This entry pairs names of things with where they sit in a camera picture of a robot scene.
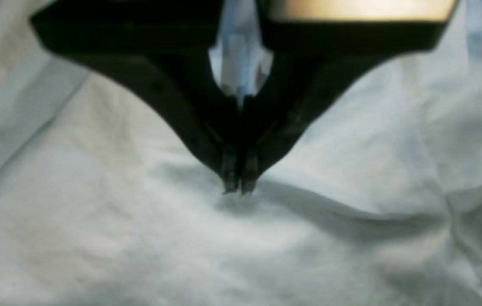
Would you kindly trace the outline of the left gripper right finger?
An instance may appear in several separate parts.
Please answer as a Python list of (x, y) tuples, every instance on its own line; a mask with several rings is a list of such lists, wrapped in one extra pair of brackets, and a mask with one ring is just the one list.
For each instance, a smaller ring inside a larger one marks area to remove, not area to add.
[(258, 0), (273, 54), (268, 78), (243, 108), (239, 170), (251, 193), (307, 128), (359, 78), (392, 58), (435, 48), (456, 0)]

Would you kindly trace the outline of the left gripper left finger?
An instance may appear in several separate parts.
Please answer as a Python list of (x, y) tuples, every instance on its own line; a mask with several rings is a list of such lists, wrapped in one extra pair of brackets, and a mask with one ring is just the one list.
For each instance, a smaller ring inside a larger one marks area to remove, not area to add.
[(222, 0), (56, 0), (30, 17), (46, 50), (155, 110), (202, 164), (239, 189), (239, 113), (212, 73)]

